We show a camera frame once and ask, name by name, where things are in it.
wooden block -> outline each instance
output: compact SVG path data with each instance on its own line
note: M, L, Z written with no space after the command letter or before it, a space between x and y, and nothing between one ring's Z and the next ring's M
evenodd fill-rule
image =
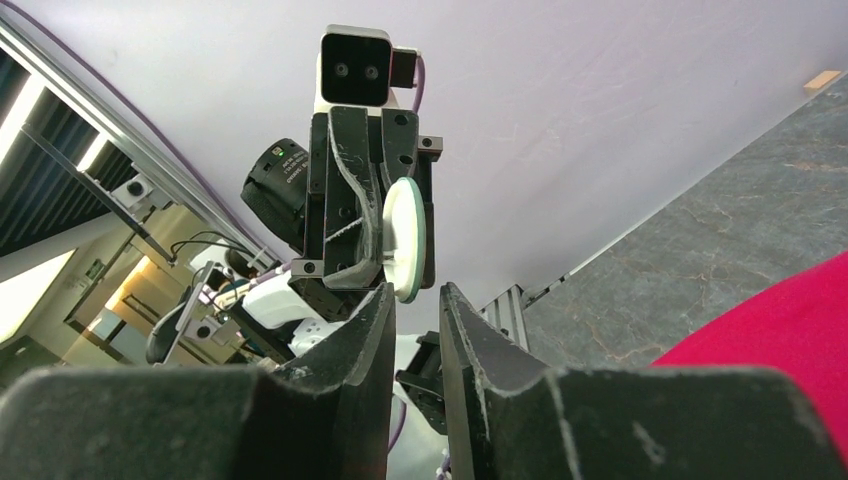
M830 82L836 80L842 72L838 70L825 70L822 73L818 74L816 78L807 82L804 85L804 91L807 92L808 95L813 95L818 93L821 89L828 86Z

black camera face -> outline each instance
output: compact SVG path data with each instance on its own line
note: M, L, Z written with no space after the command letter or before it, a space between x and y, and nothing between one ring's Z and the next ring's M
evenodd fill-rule
M382 106L389 99L391 62L388 38L327 33L321 40L321 96L329 103Z

red cloth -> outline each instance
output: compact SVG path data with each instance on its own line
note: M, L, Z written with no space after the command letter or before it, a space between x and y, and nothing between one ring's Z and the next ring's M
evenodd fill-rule
M848 464L848 252L747 300L654 365L782 370L810 398Z

round plate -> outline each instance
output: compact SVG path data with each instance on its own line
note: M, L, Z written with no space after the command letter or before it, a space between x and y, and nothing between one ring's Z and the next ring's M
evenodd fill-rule
M401 177L383 204L383 271L402 303L415 300L424 277L424 201L415 180Z

marble tile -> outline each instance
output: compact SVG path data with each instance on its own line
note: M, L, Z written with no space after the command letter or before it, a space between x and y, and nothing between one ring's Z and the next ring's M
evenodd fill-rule
M848 78L531 305L530 350L557 366L644 366L845 250Z

